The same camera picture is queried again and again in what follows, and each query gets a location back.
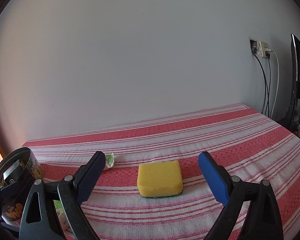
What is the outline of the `red white candy wrapper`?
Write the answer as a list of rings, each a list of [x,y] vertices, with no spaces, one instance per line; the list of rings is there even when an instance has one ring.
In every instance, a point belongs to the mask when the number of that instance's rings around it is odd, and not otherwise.
[[[113,153],[105,154],[105,161],[106,162],[105,162],[104,170],[108,170],[112,168],[115,162],[114,154]]]

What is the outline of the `green white tissue pack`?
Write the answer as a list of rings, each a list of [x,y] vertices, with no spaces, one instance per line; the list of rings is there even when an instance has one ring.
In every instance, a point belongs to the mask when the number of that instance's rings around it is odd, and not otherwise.
[[[60,225],[61,225],[63,231],[65,231],[69,227],[69,224],[68,224],[68,221],[66,220],[66,216],[65,216],[64,210],[62,208],[61,201],[54,200],[53,202],[55,205],[55,210],[56,210]]]

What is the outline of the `wall power socket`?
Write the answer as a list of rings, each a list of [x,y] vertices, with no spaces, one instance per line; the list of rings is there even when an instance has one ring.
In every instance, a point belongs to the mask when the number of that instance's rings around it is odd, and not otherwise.
[[[250,48],[254,55],[260,56],[262,58],[270,59],[270,53],[272,50],[268,48],[268,44],[263,41],[257,41],[256,39],[250,38]]]

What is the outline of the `black monitor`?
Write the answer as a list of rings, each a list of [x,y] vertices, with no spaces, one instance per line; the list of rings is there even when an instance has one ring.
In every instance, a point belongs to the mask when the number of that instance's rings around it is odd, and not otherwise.
[[[293,126],[293,117],[296,112],[296,105],[300,100],[300,40],[295,34],[291,34],[292,52],[292,90],[290,104],[286,114],[288,128]]]

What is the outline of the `round metal tin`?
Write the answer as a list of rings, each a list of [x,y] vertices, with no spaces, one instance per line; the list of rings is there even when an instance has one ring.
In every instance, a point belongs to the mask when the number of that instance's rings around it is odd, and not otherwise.
[[[0,222],[19,226],[30,189],[44,171],[29,147],[19,148],[0,162]]]

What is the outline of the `red striped tablecloth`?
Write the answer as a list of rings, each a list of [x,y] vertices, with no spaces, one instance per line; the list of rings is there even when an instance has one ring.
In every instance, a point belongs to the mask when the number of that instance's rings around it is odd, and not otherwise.
[[[82,204],[101,239],[203,239],[222,210],[198,166],[207,151],[244,181],[270,181],[285,239],[300,230],[300,139],[243,104],[168,116],[94,133],[28,141],[45,181],[59,181],[96,151],[113,153],[89,200]],[[139,165],[177,160],[183,192],[149,199],[137,188]]]

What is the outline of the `black box with red emblem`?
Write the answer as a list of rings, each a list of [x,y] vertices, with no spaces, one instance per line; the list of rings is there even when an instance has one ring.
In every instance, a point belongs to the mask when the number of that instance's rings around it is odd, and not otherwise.
[[[22,160],[15,161],[4,173],[3,179],[6,185],[15,183],[21,176],[25,168]]]

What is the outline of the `yellow sponge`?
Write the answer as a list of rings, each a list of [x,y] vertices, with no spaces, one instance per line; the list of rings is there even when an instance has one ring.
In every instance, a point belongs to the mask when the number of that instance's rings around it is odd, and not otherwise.
[[[183,191],[183,178],[177,160],[141,164],[137,188],[145,198],[176,196]]]

